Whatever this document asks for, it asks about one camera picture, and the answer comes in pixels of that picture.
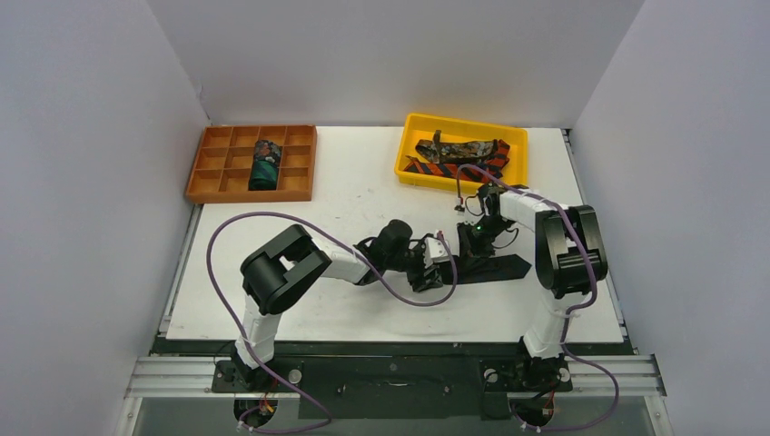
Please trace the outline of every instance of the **gray wall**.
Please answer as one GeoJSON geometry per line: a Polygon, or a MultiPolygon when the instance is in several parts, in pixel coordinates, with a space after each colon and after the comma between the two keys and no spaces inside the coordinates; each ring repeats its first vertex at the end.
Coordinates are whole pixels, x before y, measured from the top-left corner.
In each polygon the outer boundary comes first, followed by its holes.
{"type": "Polygon", "coordinates": [[[577,120],[643,0],[149,0],[216,123],[577,120]]]}
{"type": "Polygon", "coordinates": [[[111,434],[206,118],[144,1],[0,6],[0,432],[111,434]]]}
{"type": "Polygon", "coordinates": [[[770,2],[647,0],[573,132],[677,436],[766,435],[770,2]]]}

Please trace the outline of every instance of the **wire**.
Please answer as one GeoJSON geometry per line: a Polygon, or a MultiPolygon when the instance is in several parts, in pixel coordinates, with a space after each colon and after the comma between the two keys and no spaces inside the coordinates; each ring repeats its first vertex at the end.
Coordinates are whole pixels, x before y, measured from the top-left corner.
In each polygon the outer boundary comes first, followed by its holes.
{"type": "MultiPolygon", "coordinates": [[[[407,298],[404,298],[396,293],[396,291],[393,290],[393,288],[390,287],[390,285],[385,281],[385,279],[382,277],[382,274],[377,271],[376,268],[374,268],[374,265],[372,265],[365,257],[360,255],[356,250],[352,249],[345,243],[341,242],[340,240],[334,238],[330,234],[324,232],[321,228],[319,228],[317,225],[310,223],[306,220],[303,220],[302,218],[289,215],[287,213],[278,213],[278,212],[249,212],[249,213],[241,213],[239,215],[235,215],[229,220],[225,221],[224,223],[220,224],[219,227],[214,230],[211,239],[209,240],[208,246],[206,246],[206,272],[209,274],[209,279],[212,281],[212,287],[214,288],[214,291],[216,292],[217,296],[219,297],[220,301],[222,302],[222,305],[224,305],[224,308],[227,310],[227,312],[230,314],[233,322],[235,322],[236,327],[238,327],[238,332],[241,334],[241,337],[244,339],[248,337],[248,334],[246,333],[246,328],[243,326],[243,323],[241,322],[241,319],[238,317],[238,314],[235,313],[235,310],[232,308],[230,303],[227,301],[227,298],[225,298],[224,293],[222,292],[222,288],[220,288],[219,283],[216,280],[216,277],[214,276],[214,269],[212,265],[212,251],[214,243],[216,242],[217,237],[222,232],[222,230],[225,229],[228,225],[235,223],[236,221],[240,221],[244,218],[251,218],[253,216],[272,216],[277,218],[283,218],[286,220],[294,221],[296,223],[303,224],[307,227],[310,227],[312,230],[319,233],[321,236],[325,237],[326,239],[332,241],[333,243],[336,243],[341,248],[347,250],[348,252],[355,255],[359,260],[361,260],[365,265],[367,265],[370,270],[374,273],[374,275],[382,282],[382,285],[385,286],[385,289],[390,292],[394,297],[396,297],[398,300],[405,302],[406,304],[417,306],[417,307],[430,307],[430,306],[437,306],[439,304],[442,304],[446,300],[449,299],[449,297],[452,296],[452,294],[455,292],[455,289],[457,288],[457,282],[458,282],[458,270],[457,265],[455,264],[454,257],[451,255],[451,251],[449,250],[449,245],[447,244],[446,240],[444,239],[444,233],[439,232],[437,234],[437,237],[441,244],[444,246],[444,250],[447,251],[447,254],[449,255],[449,264],[452,268],[452,287],[445,295],[444,297],[436,300],[435,302],[413,302],[407,298]]],[[[255,428],[254,431],[258,433],[263,434],[290,434],[290,433],[296,433],[300,431],[308,431],[308,430],[314,430],[318,429],[320,427],[323,427],[325,425],[328,425],[331,422],[331,412],[323,406],[318,400],[313,398],[309,393],[306,391],[303,391],[302,389],[294,386],[293,384],[289,383],[286,379],[281,377],[277,372],[273,371],[270,367],[265,365],[265,363],[257,356],[257,353],[254,352],[254,349],[252,348],[252,345],[248,341],[243,341],[243,344],[246,346],[246,351],[249,353],[249,355],[254,359],[255,362],[262,368],[265,372],[267,372],[273,379],[277,380],[280,384],[286,386],[290,390],[298,393],[302,398],[309,401],[312,405],[317,407],[319,410],[323,412],[324,415],[326,415],[326,420],[321,422],[315,422],[313,424],[308,424],[302,427],[297,427],[295,429],[288,429],[288,430],[264,430],[255,428]]],[[[245,419],[255,411],[260,409],[260,405],[257,404],[257,406],[250,408],[248,411],[245,411],[241,414],[241,417],[239,418],[240,422],[245,422],[245,419]]]]}
{"type": "MultiPolygon", "coordinates": [[[[487,178],[489,178],[492,182],[497,183],[499,186],[502,186],[502,187],[506,188],[507,190],[509,190],[511,192],[518,193],[518,194],[521,194],[521,195],[526,195],[526,196],[532,197],[532,198],[534,198],[536,200],[540,200],[542,203],[544,203],[544,204],[546,204],[546,205],[556,209],[556,211],[558,212],[559,216],[561,216],[561,221],[564,222],[564,227],[567,229],[567,233],[569,233],[569,237],[575,243],[575,245],[577,247],[577,251],[580,253],[580,257],[583,259],[583,263],[586,265],[586,271],[588,273],[588,282],[589,282],[590,288],[591,288],[591,297],[588,298],[588,300],[586,302],[582,302],[582,303],[570,306],[569,308],[567,308],[567,310],[565,312],[565,315],[567,316],[567,318],[565,318],[565,320],[564,320],[564,327],[562,329],[561,338],[559,340],[559,342],[562,343],[561,349],[562,349],[562,351],[564,351],[565,355],[569,356],[575,362],[580,362],[580,363],[586,364],[588,366],[594,367],[594,368],[602,371],[604,374],[606,374],[607,377],[609,377],[609,379],[612,381],[612,384],[615,386],[615,397],[613,398],[612,404],[609,406],[609,409],[604,414],[602,414],[602,415],[598,416],[597,418],[595,418],[593,421],[589,421],[589,422],[586,422],[584,424],[573,425],[573,426],[549,427],[549,428],[541,429],[541,430],[542,431],[578,431],[578,430],[589,429],[589,428],[599,424],[600,422],[602,422],[602,421],[606,420],[607,418],[609,418],[610,416],[612,416],[612,414],[615,412],[615,409],[617,409],[617,404],[620,401],[620,386],[617,384],[617,379],[615,378],[615,375],[612,374],[612,372],[610,372],[605,367],[599,365],[598,363],[591,362],[591,361],[588,361],[586,359],[577,357],[574,353],[572,353],[567,348],[567,344],[566,344],[567,330],[569,328],[569,315],[572,312],[576,311],[576,310],[585,309],[585,308],[591,306],[594,302],[596,302],[596,300],[598,298],[597,275],[594,272],[593,266],[591,265],[591,260],[588,258],[588,252],[586,251],[585,245],[583,245],[583,243],[580,241],[580,238],[578,237],[578,233],[572,227],[572,224],[569,222],[569,217],[567,216],[567,213],[564,211],[564,209],[561,207],[561,205],[559,203],[550,201],[549,199],[547,199],[547,198],[545,198],[545,197],[543,197],[541,195],[538,195],[536,193],[529,193],[529,192],[521,191],[520,189],[516,189],[516,188],[508,185],[507,183],[502,182],[501,180],[499,180],[497,177],[493,176],[492,174],[487,173],[485,170],[483,170],[481,168],[478,168],[474,164],[464,163],[463,165],[460,165],[458,167],[458,174],[460,174],[460,171],[463,168],[470,168],[472,170],[476,170],[476,171],[486,175],[487,178]]],[[[455,177],[455,180],[457,181],[457,189],[458,189],[458,193],[459,193],[459,177],[455,177]]],[[[531,430],[538,430],[538,427],[533,427],[533,426],[525,423],[523,420],[521,420],[521,418],[515,412],[514,412],[514,416],[516,417],[516,419],[518,419],[520,422],[522,422],[524,424],[525,428],[529,428],[531,430]]]]}
{"type": "Polygon", "coordinates": [[[504,249],[504,248],[507,248],[507,247],[508,247],[509,245],[511,245],[512,243],[514,243],[514,242],[516,241],[516,238],[518,238],[518,227],[514,227],[514,228],[513,228],[513,230],[512,230],[512,231],[510,231],[510,232],[511,232],[511,233],[513,233],[513,239],[511,239],[509,243],[506,243],[506,244],[505,244],[505,245],[503,245],[502,247],[496,247],[496,246],[492,245],[492,248],[494,248],[495,250],[502,250],[502,249],[504,249]]]}

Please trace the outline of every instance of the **yellow plastic bin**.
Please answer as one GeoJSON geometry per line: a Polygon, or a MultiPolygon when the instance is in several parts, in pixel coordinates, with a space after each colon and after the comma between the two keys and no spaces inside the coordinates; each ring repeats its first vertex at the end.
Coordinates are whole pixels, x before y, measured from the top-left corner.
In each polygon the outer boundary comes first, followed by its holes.
{"type": "MultiPolygon", "coordinates": [[[[433,134],[437,130],[441,130],[441,141],[453,143],[502,139],[510,145],[509,161],[502,170],[502,181],[507,184],[527,184],[526,130],[506,125],[477,123],[425,114],[409,114],[407,122],[404,124],[404,134],[401,137],[399,156],[396,158],[394,168],[401,183],[427,186],[445,191],[457,190],[457,183],[454,179],[404,171],[404,168],[410,163],[407,156],[417,157],[421,162],[427,162],[417,154],[414,147],[420,139],[433,139],[433,134]]],[[[481,183],[467,180],[461,180],[459,184],[463,193],[475,193],[481,186],[481,183]]]]}

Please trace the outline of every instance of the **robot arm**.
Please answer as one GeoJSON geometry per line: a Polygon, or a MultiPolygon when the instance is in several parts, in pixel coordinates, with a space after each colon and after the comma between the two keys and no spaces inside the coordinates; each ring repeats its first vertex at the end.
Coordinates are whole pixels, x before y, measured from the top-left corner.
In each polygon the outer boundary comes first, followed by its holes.
{"type": "MultiPolygon", "coordinates": [[[[566,311],[583,302],[590,292],[586,265],[558,212],[529,196],[529,189],[519,190],[520,193],[514,193],[494,184],[480,187],[482,216],[478,218],[466,211],[467,222],[458,226],[460,249],[465,243],[478,257],[493,255],[492,242],[513,223],[535,234],[535,269],[543,289],[522,342],[531,358],[557,359],[562,355],[560,339],[566,311]]],[[[607,275],[607,260],[596,213],[590,206],[562,208],[586,247],[597,279],[602,280],[607,275]]]]}
{"type": "Polygon", "coordinates": [[[378,236],[356,244],[357,256],[334,243],[312,239],[304,228],[294,224],[247,257],[241,265],[247,337],[236,340],[236,353],[232,356],[243,379],[248,382],[249,373],[259,367],[244,343],[249,341],[257,357],[269,362],[281,314],[317,279],[326,277],[356,285],[377,280],[360,257],[365,257],[380,273],[406,273],[415,292],[442,286],[439,264],[446,262],[449,254],[432,234],[418,240],[411,240],[411,236],[412,230],[406,223],[393,220],[378,236]]]}

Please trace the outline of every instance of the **white table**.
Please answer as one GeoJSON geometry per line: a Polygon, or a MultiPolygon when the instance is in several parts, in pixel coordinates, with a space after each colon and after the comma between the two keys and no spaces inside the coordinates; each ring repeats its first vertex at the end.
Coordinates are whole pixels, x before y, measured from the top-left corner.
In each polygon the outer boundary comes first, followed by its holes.
{"type": "MultiPolygon", "coordinates": [[[[455,194],[400,184],[393,173],[401,127],[319,127],[313,199],[306,203],[207,204],[202,208],[187,266],[166,334],[172,340],[232,340],[238,332],[222,307],[205,268],[214,229],[251,211],[275,211],[305,218],[345,242],[378,234],[393,218],[414,234],[444,230],[457,250],[455,194]]],[[[558,129],[528,129],[529,185],[555,201],[581,204],[568,151],[558,129]]],[[[219,283],[237,313],[244,292],[243,259],[286,228],[278,218],[250,218],[230,225],[213,249],[219,283]]],[[[505,244],[508,233],[500,236],[505,244]]],[[[532,263],[534,238],[522,231],[499,254],[518,253],[532,263]]],[[[416,301],[438,299],[448,287],[413,293],[404,274],[387,273],[397,291],[416,301]]],[[[379,283],[368,286],[320,279],[281,319],[276,339],[357,342],[517,342],[526,331],[540,292],[534,268],[517,281],[461,285],[437,307],[411,307],[379,283]]],[[[597,302],[574,320],[569,342],[622,342],[605,282],[597,302]]]]}

